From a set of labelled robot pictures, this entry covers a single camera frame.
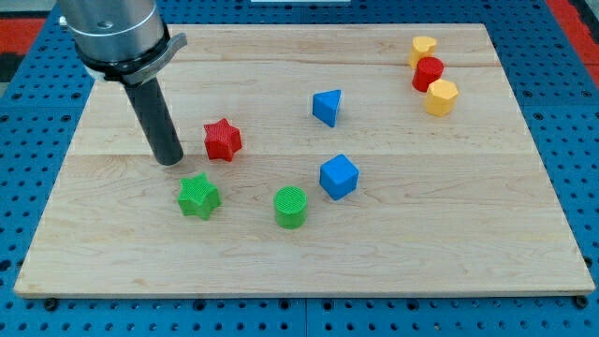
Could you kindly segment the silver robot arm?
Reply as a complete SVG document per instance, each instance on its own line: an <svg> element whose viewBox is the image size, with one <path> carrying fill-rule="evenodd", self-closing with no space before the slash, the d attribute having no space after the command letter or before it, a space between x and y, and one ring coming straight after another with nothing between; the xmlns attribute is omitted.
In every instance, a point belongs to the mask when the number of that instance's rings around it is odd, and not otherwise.
<svg viewBox="0 0 599 337"><path fill-rule="evenodd" d="M155 0L59 0L85 66L105 81L137 87L187 45L169 33Z"/></svg>

